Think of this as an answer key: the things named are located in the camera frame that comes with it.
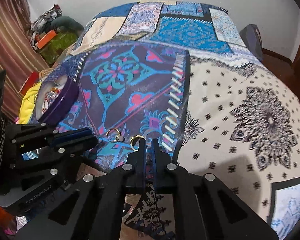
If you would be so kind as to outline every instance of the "patterned blanket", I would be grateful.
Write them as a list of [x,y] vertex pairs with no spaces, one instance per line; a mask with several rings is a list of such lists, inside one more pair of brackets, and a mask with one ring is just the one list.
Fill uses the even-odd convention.
[[[179,1],[111,8],[45,82],[62,74],[80,94],[58,129],[95,132],[101,143],[85,154],[95,168],[123,164],[134,135],[159,138],[189,172],[221,179],[280,239],[300,218],[298,98],[249,52],[227,10]],[[110,143],[110,127],[125,141]],[[131,208],[125,225],[173,239],[167,197],[149,186],[137,206],[153,212]]]

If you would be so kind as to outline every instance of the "metal screw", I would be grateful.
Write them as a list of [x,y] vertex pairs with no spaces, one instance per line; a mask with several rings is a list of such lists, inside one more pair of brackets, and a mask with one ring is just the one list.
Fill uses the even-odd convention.
[[50,170],[50,174],[51,175],[56,175],[58,173],[58,170],[57,169],[51,169]]
[[120,134],[117,134],[117,135],[115,136],[115,138],[116,138],[119,142],[123,142],[123,141],[124,141],[124,137],[123,137],[122,135],[120,135]]
[[173,170],[175,170],[176,168],[177,168],[177,165],[175,165],[174,163],[169,163],[169,164],[167,165],[167,169],[168,169],[168,170],[173,171]]
[[83,180],[84,180],[85,182],[90,182],[90,181],[93,180],[93,175],[87,174],[87,175],[85,175],[85,176],[83,177]]
[[131,164],[128,164],[128,163],[126,163],[126,164],[124,164],[124,165],[122,166],[122,168],[123,168],[125,171],[129,171],[129,170],[131,170],[131,169],[132,169],[132,165],[131,165]]
[[204,176],[206,178],[206,180],[208,181],[214,181],[214,179],[216,178],[213,174],[208,173]]

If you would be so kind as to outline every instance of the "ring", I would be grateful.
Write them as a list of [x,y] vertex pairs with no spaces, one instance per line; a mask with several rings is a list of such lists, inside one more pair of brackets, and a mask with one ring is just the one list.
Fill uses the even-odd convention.
[[135,135],[135,136],[131,137],[131,139],[130,139],[130,146],[131,146],[132,150],[134,150],[135,152],[137,152],[138,150],[136,150],[136,149],[133,147],[132,143],[133,143],[133,141],[134,141],[136,138],[139,138],[139,139],[146,139],[146,138],[144,138],[142,135]]
[[107,140],[108,140],[109,142],[111,142],[111,143],[116,143],[116,142],[118,141],[117,139],[115,139],[114,141],[109,140],[109,133],[110,133],[110,131],[112,131],[112,130],[116,130],[117,133],[118,133],[118,135],[121,135],[120,131],[119,131],[117,128],[112,127],[112,128],[110,128],[110,129],[107,131],[107,133],[106,133],[106,138],[107,138]]

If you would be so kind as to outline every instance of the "mandala pattern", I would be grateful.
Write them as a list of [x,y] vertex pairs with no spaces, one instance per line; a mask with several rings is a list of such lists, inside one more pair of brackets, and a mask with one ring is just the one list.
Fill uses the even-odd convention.
[[238,125],[230,140],[249,142],[260,171],[272,163],[291,167],[292,147],[297,139],[291,129],[290,112],[272,89],[247,87],[243,104],[230,112]]
[[161,17],[157,30],[141,41],[170,44],[181,49],[232,53],[226,42],[218,41],[212,23],[202,20]]
[[147,228],[154,239],[174,239],[175,233],[167,231],[171,220],[162,220],[161,216],[167,208],[159,207],[158,202],[163,199],[163,195],[154,192],[153,185],[146,186],[146,194],[143,194],[125,221],[125,225],[139,231]]
[[187,111],[185,133],[182,145],[185,145],[188,140],[196,139],[198,133],[201,133],[203,131],[204,129],[198,124],[198,119],[191,118],[190,111]]
[[[159,73],[148,65],[139,62],[135,48],[135,46],[131,46],[127,51],[123,51],[108,61],[102,61],[91,71],[82,74],[82,76],[90,76],[91,82],[98,86],[97,93],[105,106],[103,121],[106,119],[107,109],[124,93],[127,85],[138,84],[149,76]],[[115,50],[112,49],[94,60],[109,58],[114,52]]]

